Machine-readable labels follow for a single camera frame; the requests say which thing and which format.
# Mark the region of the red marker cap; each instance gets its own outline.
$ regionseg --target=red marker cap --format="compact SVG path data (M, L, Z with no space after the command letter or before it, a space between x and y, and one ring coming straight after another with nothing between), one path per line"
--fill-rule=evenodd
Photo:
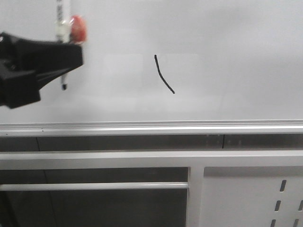
M86 23L85 20L78 15L71 17L71 41L75 44L81 44L86 41Z

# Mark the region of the white metal frame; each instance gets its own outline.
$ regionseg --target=white metal frame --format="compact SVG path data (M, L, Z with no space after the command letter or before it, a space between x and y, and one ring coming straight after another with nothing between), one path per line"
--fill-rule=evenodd
M0 153L0 170L189 167L187 227L201 227L205 167L302 165L303 150Z

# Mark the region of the gray panel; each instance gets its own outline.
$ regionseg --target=gray panel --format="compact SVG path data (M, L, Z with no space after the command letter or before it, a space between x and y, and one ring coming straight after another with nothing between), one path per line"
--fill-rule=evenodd
M41 137L41 151L222 148L223 135Z
M186 226L186 189L51 194L58 227Z
M46 179L43 170L0 171L0 184L6 183L46 183ZM0 197L10 207L18 226L56 226L49 192L2 192Z
M224 148L303 148L303 134L226 135Z
M64 169L45 175L48 183L187 182L188 168Z
M39 151L39 146L36 137L31 138L1 138L0 137L0 152L12 151Z

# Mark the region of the aluminum rail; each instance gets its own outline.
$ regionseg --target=aluminum rail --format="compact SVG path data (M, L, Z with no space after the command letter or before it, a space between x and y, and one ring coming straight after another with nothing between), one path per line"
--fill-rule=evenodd
M303 133L303 120L0 124L0 137Z
M188 182L0 184L1 192L187 189L187 188L188 188Z

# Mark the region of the oblong slot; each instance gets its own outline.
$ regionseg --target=oblong slot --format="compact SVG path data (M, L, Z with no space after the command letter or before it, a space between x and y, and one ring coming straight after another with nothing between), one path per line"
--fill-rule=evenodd
M270 227L275 227L275 225L276 225L276 220L273 219L273 220L271 221Z
M299 224L299 219L296 219L296 220L294 221L294 227L298 227L298 224Z
M303 200L300 202L298 211L302 211L302 210L303 210Z
M280 192L284 192L286 186L286 180L283 180L280 187Z
M278 200L278 201L276 202L275 212L278 212L278 211L280 210L280 205L281 205L281 201Z

